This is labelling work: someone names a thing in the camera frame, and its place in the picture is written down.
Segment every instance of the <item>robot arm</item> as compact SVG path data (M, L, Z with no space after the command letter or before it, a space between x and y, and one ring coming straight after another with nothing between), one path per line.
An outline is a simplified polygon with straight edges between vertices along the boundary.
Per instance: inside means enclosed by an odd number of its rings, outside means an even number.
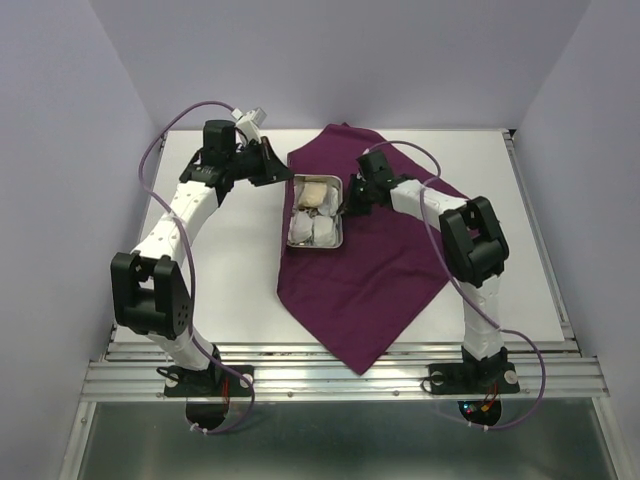
M424 187L418 180L395 176L381 151L364 154L358 163L359 173L351 176L344 213L369 214L372 205L378 204L423 221L423 196L426 220L441 233L449 271L464 293L489 317L497 319L499 276L509 248L491 203L484 197L452 197ZM432 365L431 392L480 393L496 382L501 392L513 391L513 385L502 385L504 373L513 370L513 365L507 361L500 331L467 302L463 306L463 364Z
M184 225L192 244L205 221L218 209L236 181L256 186L288 180L293 173L260 135L265 118L261 109L233 112L236 123L211 120L203 129L203 147L180 176L171 201L172 213L158 223L131 253L118 253L111 262L115 317L118 324L145 335L174 360L176 367L204 373L217 384L220 372L198 350L192 336L209 354L219 358L215 345L193 327L193 299L180 265L185 258L180 230ZM238 148L236 132L242 143Z

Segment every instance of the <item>metal tray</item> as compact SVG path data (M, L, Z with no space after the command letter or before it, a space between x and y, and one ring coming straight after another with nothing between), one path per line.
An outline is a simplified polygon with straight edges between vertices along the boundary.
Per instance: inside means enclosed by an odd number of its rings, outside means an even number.
M342 185L342 180L339 177L336 177L334 175L305 175L305 174L297 174L294 176L293 178L293 191L294 191L294 196L295 198L293 199L293 208L291 209L291 215L290 215L290 219L296 214L296 212L298 211L298 195L300 194L299 192L302 191L302 188L300 188L302 186L303 183L305 182L318 182L318 183L326 183L329 187L335 187L338 189L338 205L342 205L343 202L343 185ZM342 241L344 239L343 237L343 233L342 233L342 216L338 213L336 214L333 218L335 218L335 222L336 222L336 229L338 230L337 232L337 239L336 239L336 243L330 247L317 247L313 244L311 244L311 241L306 241L303 243L291 243L288 240L288 236L287 236L287 246L292 247L292 248L313 248L316 250L332 250L335 248L338 248L340 245L342 245Z

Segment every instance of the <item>purple wall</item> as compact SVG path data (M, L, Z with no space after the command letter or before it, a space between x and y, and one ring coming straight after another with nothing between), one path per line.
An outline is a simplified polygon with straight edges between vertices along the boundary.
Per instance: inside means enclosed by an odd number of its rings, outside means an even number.
M0 14L0 478L58 478L151 120L85 0Z
M516 149L571 322L640 456L640 3L592 3Z
M270 127L418 128L518 125L588 1L91 3L156 122L223 98Z

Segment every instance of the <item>white table surface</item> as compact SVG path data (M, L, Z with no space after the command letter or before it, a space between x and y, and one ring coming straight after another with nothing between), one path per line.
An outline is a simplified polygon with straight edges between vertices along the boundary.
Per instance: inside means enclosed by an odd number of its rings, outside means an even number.
M319 132L263 131L283 161L288 152L305 145ZM511 250L502 276L499 321L534 341L562 341L559 316L502 132L379 130L379 133L388 140L408 140L427 148L442 164L447 182L469 197L483 195L491 200ZM201 131L169 133L155 181L156 192L165 199L172 198L180 173L201 145ZM421 154L402 146L399 149L433 171L428 159ZM315 342L276 295L283 199L284 184L256 188L247 181L238 182L196 238L193 251L198 290L194 321L208 340L214 343ZM147 212L143 236L161 213L161 208L153 202ZM424 241L429 242L426 233ZM182 271L189 285L186 262ZM397 342L462 342L463 334L462 301L453 287L447 285ZM115 340L146 339L128 328L118 327Z

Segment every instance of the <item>purple cloth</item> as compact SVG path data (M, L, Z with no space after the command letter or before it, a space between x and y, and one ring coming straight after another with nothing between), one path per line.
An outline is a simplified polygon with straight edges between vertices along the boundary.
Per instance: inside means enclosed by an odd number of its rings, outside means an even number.
M375 143L376 132L329 125L289 154L297 174L335 175L345 190L356 159ZM433 177L392 146L382 147L396 175ZM438 180L434 188L462 196ZM293 183L285 194L278 296L327 350L363 374L433 300L447 282L422 222L374 206L371 216L343 219L344 243L336 250L287 248Z

